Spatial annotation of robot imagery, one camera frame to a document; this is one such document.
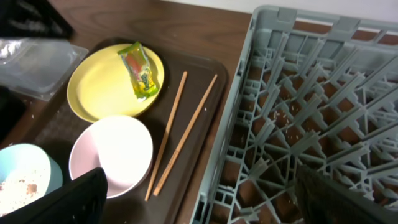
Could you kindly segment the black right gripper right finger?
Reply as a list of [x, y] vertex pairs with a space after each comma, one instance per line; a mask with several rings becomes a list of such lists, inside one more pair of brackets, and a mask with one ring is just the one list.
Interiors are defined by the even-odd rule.
[[397, 212], [348, 190], [307, 166], [298, 168], [295, 194], [306, 224], [397, 224]]

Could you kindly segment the light blue bowl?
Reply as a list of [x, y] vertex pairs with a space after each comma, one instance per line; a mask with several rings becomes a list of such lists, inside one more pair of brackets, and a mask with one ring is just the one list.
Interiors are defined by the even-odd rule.
[[63, 185], [60, 166], [39, 146], [1, 149], [1, 216], [6, 216]]

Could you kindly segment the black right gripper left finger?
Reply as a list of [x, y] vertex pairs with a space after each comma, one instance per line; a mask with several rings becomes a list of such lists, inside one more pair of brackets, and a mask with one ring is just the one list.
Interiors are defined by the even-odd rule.
[[99, 223], [108, 183], [97, 167], [4, 217], [2, 224]]

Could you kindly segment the pink bowl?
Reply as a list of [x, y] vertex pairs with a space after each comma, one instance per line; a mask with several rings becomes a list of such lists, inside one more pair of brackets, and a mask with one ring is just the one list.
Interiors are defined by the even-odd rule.
[[148, 175], [154, 145], [147, 127], [125, 115], [109, 116], [88, 126], [75, 141], [68, 161], [72, 180], [100, 167], [108, 199], [136, 188]]

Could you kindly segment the white tissue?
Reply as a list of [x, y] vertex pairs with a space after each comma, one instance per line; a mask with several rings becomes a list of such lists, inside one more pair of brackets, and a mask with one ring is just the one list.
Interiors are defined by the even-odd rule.
[[5, 40], [1, 39], [1, 59], [7, 59], [19, 50], [21, 47], [21, 40]]

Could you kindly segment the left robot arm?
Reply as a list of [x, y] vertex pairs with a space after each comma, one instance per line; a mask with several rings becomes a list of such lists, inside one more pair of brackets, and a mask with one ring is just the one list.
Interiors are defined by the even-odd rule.
[[[48, 1], [1, 1], [1, 37], [69, 39], [71, 25]], [[99, 223], [108, 183], [96, 167], [40, 199], [1, 217], [1, 223]]]

